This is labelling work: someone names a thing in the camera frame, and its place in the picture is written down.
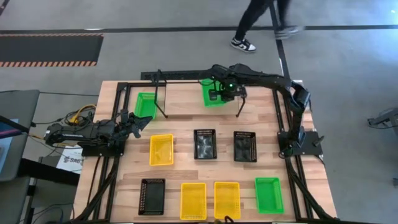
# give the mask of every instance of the black pants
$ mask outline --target black pants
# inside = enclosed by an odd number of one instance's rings
[[[283,29],[286,26],[285,16],[287,6],[290,0],[277,0],[280,26],[278,29]],[[244,12],[241,22],[235,34],[236,40],[243,40],[246,32],[253,26],[258,18],[265,13],[269,4],[273,4],[273,0],[251,0],[248,9]]]

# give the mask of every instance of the orange striped edge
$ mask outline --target orange striped edge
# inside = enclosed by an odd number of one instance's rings
[[[97,62],[0,62],[0,67],[92,67]]]
[[[104,34],[92,34],[92,33],[85,33],[85,34],[0,34],[0,37],[65,37],[65,36],[101,36],[103,37]]]

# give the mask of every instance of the yellow basket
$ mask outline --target yellow basket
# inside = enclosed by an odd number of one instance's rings
[[[150,137],[149,165],[163,166],[174,163],[173,135],[160,134]]]
[[[206,220],[206,184],[181,184],[181,220]]]
[[[241,218],[241,197],[239,183],[214,183],[214,217],[223,220],[225,216],[232,219]]]

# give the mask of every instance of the green basket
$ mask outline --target green basket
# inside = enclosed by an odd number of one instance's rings
[[[136,109],[134,113],[138,117],[156,117],[155,93],[138,93]]]
[[[257,210],[260,214],[283,214],[284,202],[278,177],[256,177]]]
[[[213,80],[208,78],[208,79],[202,80],[201,84],[202,84],[201,90],[203,92],[203,101],[205,102],[205,107],[212,108],[212,107],[217,107],[217,106],[223,106],[224,104],[226,104],[226,102],[221,100],[220,96],[217,96],[217,100],[210,100],[209,90],[214,89]],[[219,81],[216,81],[216,89],[217,90],[220,90],[219,86],[220,86]]]

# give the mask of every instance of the white paper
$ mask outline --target white paper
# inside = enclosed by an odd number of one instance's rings
[[[80,174],[81,168],[83,167],[83,157],[81,156],[80,146],[65,146],[63,150],[63,156],[58,161],[57,168],[67,171],[72,171],[76,174]]]

